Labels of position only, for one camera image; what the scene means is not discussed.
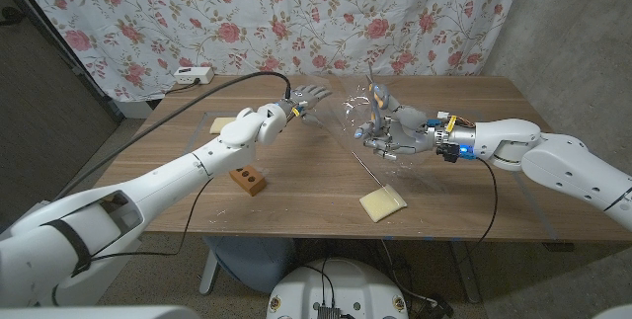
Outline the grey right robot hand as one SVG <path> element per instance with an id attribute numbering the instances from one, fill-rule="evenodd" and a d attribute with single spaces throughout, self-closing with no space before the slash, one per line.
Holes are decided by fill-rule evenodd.
<path id="1" fill-rule="evenodd" d="M 476 136 L 473 122 L 447 112 L 429 119 L 414 107 L 399 103 L 385 85 L 370 85 L 369 100 L 371 119 L 355 130 L 354 138 L 361 139 L 374 154 L 395 160 L 399 154 L 434 149 L 451 163 L 458 158 L 477 158 L 473 150 Z"/>

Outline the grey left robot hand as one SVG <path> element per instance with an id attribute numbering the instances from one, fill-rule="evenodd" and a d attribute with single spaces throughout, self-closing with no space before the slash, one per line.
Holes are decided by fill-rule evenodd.
<path id="1" fill-rule="evenodd" d="M 300 118 L 305 124 L 321 127 L 322 123 L 309 111 L 331 94 L 330 90 L 322 86 L 307 85 L 296 87 L 289 92 L 288 102 L 290 107 L 288 118 Z"/>

